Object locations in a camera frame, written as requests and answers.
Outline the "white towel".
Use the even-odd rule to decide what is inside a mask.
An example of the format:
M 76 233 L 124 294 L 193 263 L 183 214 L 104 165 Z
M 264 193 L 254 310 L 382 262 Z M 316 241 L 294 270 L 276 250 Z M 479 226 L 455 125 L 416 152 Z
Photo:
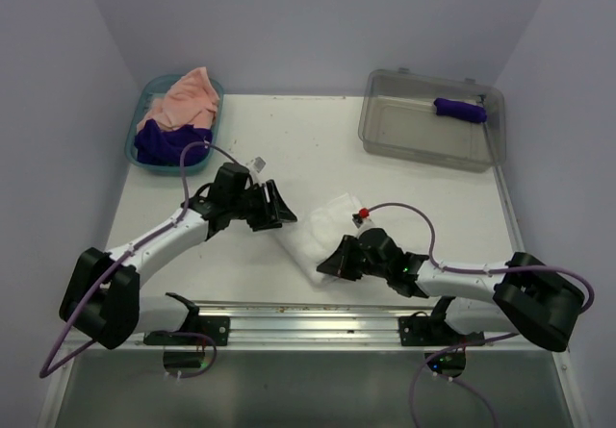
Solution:
M 335 281 L 334 277 L 317 272 L 317 266 L 334 253 L 343 236 L 358 237 L 374 227 L 370 219 L 359 226 L 353 221 L 362 208 L 356 196 L 346 193 L 304 214 L 298 222 L 274 231 L 277 242 L 313 288 L 323 289 Z

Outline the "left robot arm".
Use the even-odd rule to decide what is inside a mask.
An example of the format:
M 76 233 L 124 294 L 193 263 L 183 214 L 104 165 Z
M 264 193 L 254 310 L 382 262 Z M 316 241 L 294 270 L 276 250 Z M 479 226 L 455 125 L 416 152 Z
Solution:
M 274 181 L 258 183 L 240 164 L 222 165 L 213 182 L 187 195 L 159 226 L 108 251 L 83 252 L 73 269 L 59 316 L 94 342 L 115 349 L 139 333 L 171 336 L 178 343 L 204 341 L 199 310 L 167 293 L 146 297 L 141 288 L 187 250 L 239 220 L 254 232 L 278 229 L 297 218 Z

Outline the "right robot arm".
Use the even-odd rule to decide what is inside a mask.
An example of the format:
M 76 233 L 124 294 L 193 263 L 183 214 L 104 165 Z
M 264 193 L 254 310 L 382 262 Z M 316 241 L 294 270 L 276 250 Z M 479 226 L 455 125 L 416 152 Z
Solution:
M 441 310 L 428 331 L 443 344 L 471 334 L 510 333 L 562 352 L 585 301 L 576 285 L 527 253 L 482 269 L 434 264 L 403 251 L 381 228 L 344 236 L 317 271 L 349 281 L 371 275 L 402 296 L 438 299 Z

